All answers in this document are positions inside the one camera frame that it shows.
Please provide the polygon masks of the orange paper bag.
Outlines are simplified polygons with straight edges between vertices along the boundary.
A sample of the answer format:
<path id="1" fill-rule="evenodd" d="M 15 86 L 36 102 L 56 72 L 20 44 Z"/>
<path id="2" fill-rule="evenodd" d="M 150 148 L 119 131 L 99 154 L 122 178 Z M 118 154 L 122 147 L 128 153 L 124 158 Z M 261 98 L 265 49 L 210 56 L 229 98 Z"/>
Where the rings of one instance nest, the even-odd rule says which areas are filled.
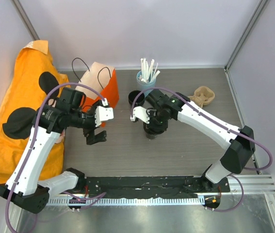
<path id="1" fill-rule="evenodd" d="M 88 67 L 87 64 L 85 65 L 87 71 L 85 71 L 81 77 L 79 77 L 73 69 L 79 83 L 97 91 L 107 99 L 109 106 L 115 109 L 119 101 L 119 90 L 115 68 L 98 62 L 92 63 L 90 67 Z M 83 112 L 90 110 L 90 107 L 96 101 L 100 100 L 100 97 L 97 94 L 84 87 L 77 86 L 76 90 L 81 91 L 86 95 L 85 103 L 82 104 Z"/>

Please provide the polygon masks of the brown pulp cup carrier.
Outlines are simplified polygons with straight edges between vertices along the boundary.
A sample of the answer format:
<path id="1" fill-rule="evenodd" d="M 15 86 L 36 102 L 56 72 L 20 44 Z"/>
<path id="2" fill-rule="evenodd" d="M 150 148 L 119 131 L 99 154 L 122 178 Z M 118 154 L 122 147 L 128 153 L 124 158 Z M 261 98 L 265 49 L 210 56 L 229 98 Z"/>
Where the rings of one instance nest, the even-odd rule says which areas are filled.
<path id="1" fill-rule="evenodd" d="M 206 86 L 198 87 L 189 99 L 193 101 L 197 106 L 202 108 L 203 106 L 209 105 L 215 98 L 215 93 Z"/>

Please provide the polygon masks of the black paper coffee cup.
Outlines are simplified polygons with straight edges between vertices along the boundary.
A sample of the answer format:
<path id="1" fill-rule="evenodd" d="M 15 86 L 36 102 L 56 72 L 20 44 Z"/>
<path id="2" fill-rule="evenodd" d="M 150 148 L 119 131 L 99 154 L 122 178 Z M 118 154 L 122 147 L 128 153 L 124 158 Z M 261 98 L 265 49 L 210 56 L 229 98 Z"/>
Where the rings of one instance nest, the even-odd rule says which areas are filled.
<path id="1" fill-rule="evenodd" d="M 155 139 L 159 134 L 157 132 L 145 132 L 146 138 L 149 140 Z"/>

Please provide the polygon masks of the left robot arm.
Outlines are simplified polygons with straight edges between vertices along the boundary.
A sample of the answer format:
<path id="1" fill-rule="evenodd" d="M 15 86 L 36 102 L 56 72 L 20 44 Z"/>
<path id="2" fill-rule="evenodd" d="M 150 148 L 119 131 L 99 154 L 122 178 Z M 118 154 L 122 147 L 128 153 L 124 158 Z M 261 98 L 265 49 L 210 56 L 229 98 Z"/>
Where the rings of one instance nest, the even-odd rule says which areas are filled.
<path id="1" fill-rule="evenodd" d="M 83 129 L 87 145 L 106 141 L 106 131 L 95 134 L 95 129 L 113 119 L 113 109 L 107 99 L 101 99 L 83 112 L 81 105 L 85 99 L 83 92 L 65 87 L 54 106 L 43 102 L 16 169 L 6 183 L 0 184 L 0 196 L 8 203 L 38 214 L 49 198 L 67 190 L 79 194 L 85 189 L 85 174 L 73 168 L 44 181 L 39 179 L 52 147 L 66 128 Z"/>

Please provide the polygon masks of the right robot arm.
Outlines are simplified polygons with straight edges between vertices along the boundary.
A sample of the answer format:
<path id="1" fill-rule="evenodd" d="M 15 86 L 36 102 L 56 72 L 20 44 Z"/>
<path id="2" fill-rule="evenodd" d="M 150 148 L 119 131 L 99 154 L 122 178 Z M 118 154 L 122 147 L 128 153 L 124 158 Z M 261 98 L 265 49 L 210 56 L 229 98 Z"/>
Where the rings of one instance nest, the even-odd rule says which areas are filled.
<path id="1" fill-rule="evenodd" d="M 149 139 L 164 133 L 168 120 L 174 119 L 194 127 L 225 149 L 224 155 L 202 174 L 201 186 L 205 191 L 216 189 L 227 175 L 241 173 L 255 152 L 254 132 L 250 127 L 239 128 L 225 123 L 180 93 L 169 97 L 154 89 L 147 95 L 146 101 L 151 107 L 145 110 L 143 127 Z"/>

